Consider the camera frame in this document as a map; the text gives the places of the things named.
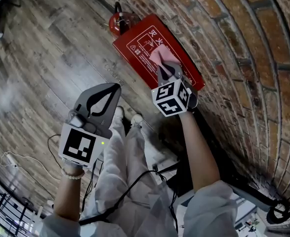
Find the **shoe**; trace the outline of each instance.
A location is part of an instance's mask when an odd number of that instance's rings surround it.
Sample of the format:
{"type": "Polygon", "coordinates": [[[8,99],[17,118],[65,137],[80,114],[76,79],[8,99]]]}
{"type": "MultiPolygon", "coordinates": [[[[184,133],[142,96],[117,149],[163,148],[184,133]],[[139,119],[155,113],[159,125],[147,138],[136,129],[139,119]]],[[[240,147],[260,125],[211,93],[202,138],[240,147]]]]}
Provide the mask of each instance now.
{"type": "Polygon", "coordinates": [[[123,120],[124,118],[124,109],[121,106],[117,106],[114,112],[114,119],[123,120]]]}
{"type": "Polygon", "coordinates": [[[141,126],[143,120],[144,120],[143,116],[137,113],[131,118],[130,124],[132,127],[136,125],[141,126]]]}

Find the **wooden floor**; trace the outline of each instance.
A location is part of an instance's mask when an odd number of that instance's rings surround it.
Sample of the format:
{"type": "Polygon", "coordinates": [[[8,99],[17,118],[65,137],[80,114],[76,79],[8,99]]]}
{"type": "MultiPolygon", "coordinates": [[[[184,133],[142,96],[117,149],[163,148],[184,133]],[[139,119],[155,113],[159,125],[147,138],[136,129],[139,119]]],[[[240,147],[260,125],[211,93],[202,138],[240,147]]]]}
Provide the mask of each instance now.
{"type": "MultiPolygon", "coordinates": [[[[110,12],[95,0],[21,3],[21,8],[8,8],[1,21],[0,157],[6,151],[32,156],[60,178],[60,168],[47,148],[48,137],[60,133],[82,91],[100,83],[117,82],[122,86],[120,105],[126,117],[140,112],[146,120],[143,133],[149,167],[155,162],[172,164],[174,157],[156,134],[166,120],[152,104],[148,86],[112,47],[114,38],[105,25],[110,12]]],[[[175,121],[169,118],[167,123],[175,121]]],[[[55,155],[58,140],[55,137],[50,143],[55,155]]],[[[0,180],[10,189],[16,188],[19,197],[30,198],[35,209],[53,199],[58,181],[35,160],[14,158],[51,195],[20,167],[0,166],[0,180]]],[[[82,196],[89,179],[90,174],[83,178],[82,196]]],[[[43,212],[50,211],[46,205],[43,212]]]]}

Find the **red sign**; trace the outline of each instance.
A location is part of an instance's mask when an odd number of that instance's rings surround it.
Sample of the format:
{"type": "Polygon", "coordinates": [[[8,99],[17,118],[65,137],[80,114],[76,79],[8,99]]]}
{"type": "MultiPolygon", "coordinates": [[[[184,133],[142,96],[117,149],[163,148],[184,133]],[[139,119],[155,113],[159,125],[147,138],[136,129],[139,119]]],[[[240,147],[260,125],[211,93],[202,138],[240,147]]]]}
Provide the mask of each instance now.
{"type": "Polygon", "coordinates": [[[165,44],[181,62],[182,70],[192,86],[196,90],[202,89],[205,84],[196,66],[155,14],[145,17],[113,42],[113,46],[152,89],[158,87],[158,66],[149,60],[149,57],[151,52],[161,44],[165,44]]]}

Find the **pearl bracelet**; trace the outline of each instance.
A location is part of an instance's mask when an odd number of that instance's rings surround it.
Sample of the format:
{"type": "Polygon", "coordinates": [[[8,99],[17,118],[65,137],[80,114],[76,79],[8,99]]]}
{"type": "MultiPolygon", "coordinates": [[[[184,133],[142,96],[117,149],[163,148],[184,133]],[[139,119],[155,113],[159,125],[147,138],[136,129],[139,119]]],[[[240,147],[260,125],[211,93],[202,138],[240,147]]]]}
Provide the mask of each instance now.
{"type": "Polygon", "coordinates": [[[65,172],[64,168],[61,169],[61,173],[62,173],[63,176],[67,177],[68,179],[72,179],[72,180],[79,180],[79,179],[81,179],[81,178],[84,176],[84,174],[85,174],[85,172],[83,172],[83,173],[80,174],[79,176],[71,176],[71,175],[68,175],[68,174],[65,172]]]}

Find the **fire extinguisher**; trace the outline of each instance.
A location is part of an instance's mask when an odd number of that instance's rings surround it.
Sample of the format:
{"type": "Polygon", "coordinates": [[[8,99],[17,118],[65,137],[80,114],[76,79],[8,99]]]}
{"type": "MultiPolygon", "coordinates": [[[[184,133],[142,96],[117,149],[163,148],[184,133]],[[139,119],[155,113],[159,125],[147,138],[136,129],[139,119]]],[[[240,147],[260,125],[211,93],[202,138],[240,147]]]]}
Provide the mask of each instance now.
{"type": "Polygon", "coordinates": [[[115,3],[113,16],[109,20],[110,31],[119,37],[140,21],[135,13],[123,12],[119,2],[115,3]]]}

